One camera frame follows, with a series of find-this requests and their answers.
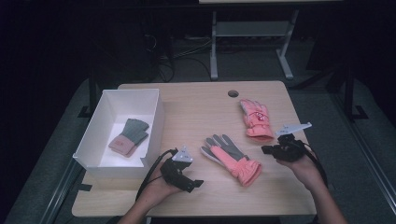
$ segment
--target glove cuff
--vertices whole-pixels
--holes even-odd
[[[262,172],[262,165],[258,161],[248,161],[245,157],[239,160],[231,174],[238,178],[243,187],[253,184]]]
[[[113,151],[116,151],[122,155],[128,154],[131,148],[134,147],[134,142],[124,135],[118,135],[108,145]]]
[[[271,129],[265,125],[255,125],[247,129],[247,136],[258,142],[269,142],[274,139]]]

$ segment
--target wooden table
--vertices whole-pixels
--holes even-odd
[[[192,193],[180,192],[149,211],[149,217],[285,216],[315,214],[310,193],[288,168],[264,155],[261,143],[250,140],[243,121],[241,99],[267,106],[273,132],[283,124],[300,123],[280,81],[124,84],[119,89],[160,89],[165,110],[162,151],[187,146],[193,163],[183,171],[204,184]],[[237,91],[238,97],[230,97]],[[201,154],[212,134],[227,134],[251,159],[263,165],[262,174],[243,188],[224,167]],[[295,134],[307,143],[304,132]],[[276,140],[267,145],[275,145]],[[122,216],[133,205],[141,179],[95,179],[88,174],[72,212],[77,217]]]

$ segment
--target gray glove fingers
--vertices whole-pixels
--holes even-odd
[[[233,143],[233,140],[231,140],[231,138],[230,138],[229,136],[223,134],[223,135],[221,136],[221,139],[222,139],[227,145],[237,147],[237,146]]]
[[[215,140],[211,138],[206,138],[206,144],[208,147],[219,147],[219,145],[215,142]]]
[[[226,139],[220,138],[217,135],[213,135],[213,138],[215,142],[219,143],[219,146],[224,151],[226,151],[234,160],[241,160],[245,155],[239,150],[239,148],[233,143],[233,141],[231,141],[231,139],[227,135],[225,136]]]
[[[216,156],[213,154],[213,152],[207,148],[207,147],[201,147],[201,152],[208,157],[210,160],[217,162],[220,165],[224,165]]]
[[[213,134],[213,140],[215,140],[216,145],[218,145],[219,147],[227,147],[228,144],[226,142],[224,142],[218,135]]]
[[[121,134],[128,137],[134,133],[145,131],[148,127],[149,125],[140,119],[127,119]]]
[[[139,132],[139,133],[135,133],[134,135],[131,136],[125,136],[127,137],[129,140],[131,140],[135,146],[138,146],[140,143],[143,142],[143,140],[145,140],[147,137],[149,136],[148,133],[145,132]]]

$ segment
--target person's left hand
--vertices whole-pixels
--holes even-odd
[[[142,194],[139,196],[139,200],[144,200],[145,204],[150,208],[161,203],[169,195],[181,192],[182,190],[166,183],[163,179],[160,168],[163,166],[163,162],[159,163],[157,168],[152,173],[146,187],[143,189]]]

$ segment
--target glove finger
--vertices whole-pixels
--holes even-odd
[[[226,134],[223,134],[221,136],[221,139],[229,146],[233,146],[233,147],[237,147],[236,144],[233,143],[233,140],[231,140],[231,138],[229,136],[227,136]]]
[[[256,109],[256,103],[254,101],[251,100],[247,100],[247,105],[249,109]]]
[[[132,127],[136,127],[137,129],[141,129],[145,131],[149,128],[149,125],[140,119],[127,119],[126,124]]]
[[[268,117],[267,107],[265,105],[260,104],[260,103],[258,103],[258,104],[260,105],[260,110],[265,115],[265,117]]]
[[[216,156],[213,154],[213,152],[207,148],[207,147],[201,147],[201,152],[204,154],[206,157],[208,157],[210,160],[217,162],[220,165],[224,165]]]
[[[248,114],[248,107],[249,107],[248,100],[241,100],[240,103],[241,103],[242,109],[244,110],[245,114]]]
[[[255,101],[255,102],[254,102],[254,105],[256,106],[256,109],[257,109],[258,111],[260,111],[260,112],[263,111],[263,110],[262,110],[262,105],[261,105],[259,102]]]
[[[211,138],[206,138],[206,145],[208,147],[219,147],[218,143],[215,142],[215,140],[213,140]]]
[[[218,135],[213,134],[213,140],[216,142],[216,145],[221,147],[221,148],[225,148],[227,147],[227,143],[224,142]]]
[[[239,150],[236,144],[233,143],[231,138],[225,134],[221,136],[221,141],[224,142],[224,146],[221,147],[224,151],[226,151],[231,157],[233,157],[236,161],[241,160],[245,157],[244,153]]]

